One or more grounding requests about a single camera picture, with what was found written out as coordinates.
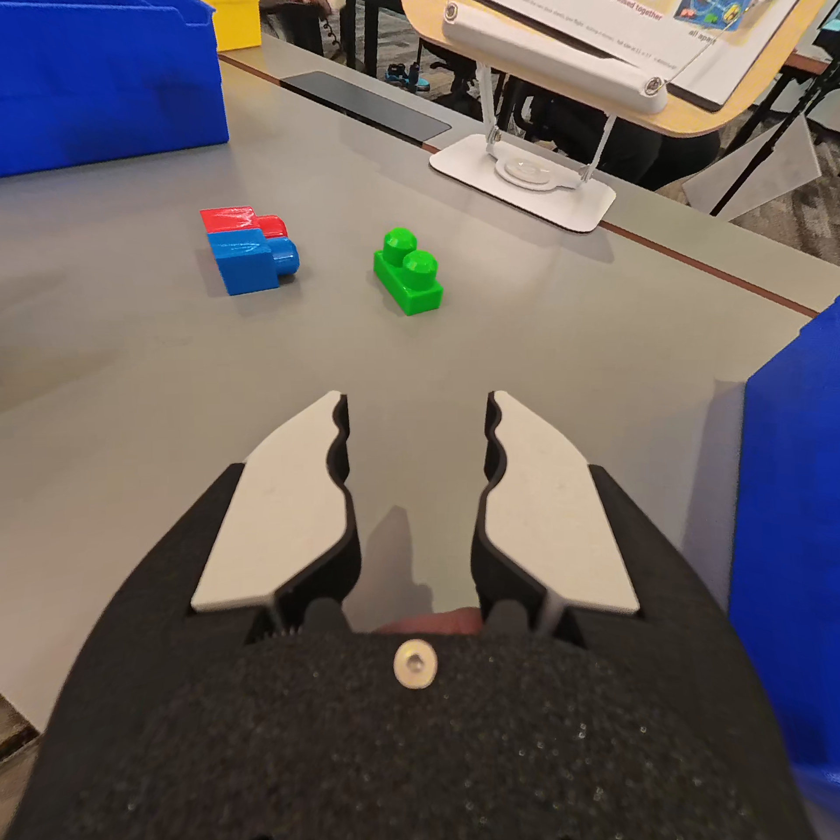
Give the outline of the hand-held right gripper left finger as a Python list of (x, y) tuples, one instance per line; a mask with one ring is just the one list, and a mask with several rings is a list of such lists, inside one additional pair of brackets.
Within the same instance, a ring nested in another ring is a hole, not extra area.
[(348, 399), (330, 391), (278, 426), (248, 455), (191, 607), (245, 607), (304, 616), (338, 603), (361, 575), (350, 474)]

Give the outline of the red toy building block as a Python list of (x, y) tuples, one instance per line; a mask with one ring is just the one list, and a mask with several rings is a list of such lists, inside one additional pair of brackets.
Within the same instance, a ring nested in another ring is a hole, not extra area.
[(251, 206), (204, 208), (199, 212), (208, 235), (258, 229), (267, 239), (288, 238), (287, 226), (277, 215), (258, 215)]

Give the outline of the printed instruction sheet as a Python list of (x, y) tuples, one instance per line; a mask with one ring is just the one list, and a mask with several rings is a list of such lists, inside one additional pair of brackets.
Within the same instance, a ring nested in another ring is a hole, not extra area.
[(501, 7), (577, 39), (719, 110), (796, 1), (502, 1)]

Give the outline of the green two-stud toy block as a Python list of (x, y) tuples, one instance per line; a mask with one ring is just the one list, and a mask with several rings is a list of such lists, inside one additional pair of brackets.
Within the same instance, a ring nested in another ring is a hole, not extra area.
[(419, 249), (417, 237), (405, 227), (394, 227), (374, 252), (374, 273), (395, 303), (408, 316), (440, 308), (444, 289), (437, 279), (438, 262)]

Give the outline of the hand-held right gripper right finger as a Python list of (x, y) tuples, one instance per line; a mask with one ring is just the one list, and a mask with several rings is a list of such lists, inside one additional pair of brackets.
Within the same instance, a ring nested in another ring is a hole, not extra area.
[(636, 616), (640, 603), (591, 465), (510, 393), (487, 396), (486, 486), (471, 543), (482, 617), (515, 602), (528, 619), (572, 607)]

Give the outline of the white angled panel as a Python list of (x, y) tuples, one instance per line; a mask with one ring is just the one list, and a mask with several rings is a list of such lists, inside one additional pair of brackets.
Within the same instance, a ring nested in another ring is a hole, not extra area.
[(807, 117), (797, 117), (777, 139), (765, 161), (717, 213), (726, 221), (758, 209), (814, 181), (822, 173)]

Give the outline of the wooden display board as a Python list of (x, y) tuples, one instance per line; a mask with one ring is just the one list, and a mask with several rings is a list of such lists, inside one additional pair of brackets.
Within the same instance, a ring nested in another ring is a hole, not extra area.
[(772, 85), (785, 61), (794, 55), (796, 47), (815, 33), (816, 25), (822, 16), (828, 14), (830, 7), (829, 2), (798, 2), (719, 111), (705, 110), (669, 94), (662, 111), (648, 113), (638, 106), (620, 102), (614, 93), (602, 95), (596, 92), (589, 81), (577, 83), (571, 77), (561, 78), (554, 70), (542, 72), (530, 58), (506, 57), (502, 54), (503, 48), (486, 46), (485, 41), (477, 45), (462, 45), (445, 32), (445, 1), (403, 1), (402, 5), (410, 25), (422, 40), (432, 46), (501, 70), (510, 77), (582, 102), (607, 115), (614, 114), (646, 129), (677, 138), (697, 137), (719, 130), (746, 112)]

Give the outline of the blue plastic bin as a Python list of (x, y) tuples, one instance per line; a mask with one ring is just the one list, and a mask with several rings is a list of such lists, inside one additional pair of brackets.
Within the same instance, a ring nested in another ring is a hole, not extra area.
[(1, 175), (228, 142), (214, 9), (2, 2)]
[(839, 300), (745, 385), (728, 613), (806, 799), (839, 811)]

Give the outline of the yellow plastic bin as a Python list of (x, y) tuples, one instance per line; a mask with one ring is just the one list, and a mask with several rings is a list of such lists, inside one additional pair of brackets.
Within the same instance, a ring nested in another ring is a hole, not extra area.
[(217, 52), (261, 46), (259, 1), (205, 1), (213, 9)]

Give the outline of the blue toy building block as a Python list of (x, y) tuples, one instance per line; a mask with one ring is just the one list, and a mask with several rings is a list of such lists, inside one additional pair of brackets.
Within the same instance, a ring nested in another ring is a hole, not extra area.
[(258, 227), (210, 233), (207, 240), (229, 296), (277, 289), (300, 267), (289, 237), (268, 238)]

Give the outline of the black flat panel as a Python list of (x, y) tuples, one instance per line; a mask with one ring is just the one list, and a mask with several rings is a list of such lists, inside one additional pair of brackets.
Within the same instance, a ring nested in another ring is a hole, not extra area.
[(323, 71), (279, 80), (282, 88), (416, 146), (451, 130), (451, 126), (397, 101)]

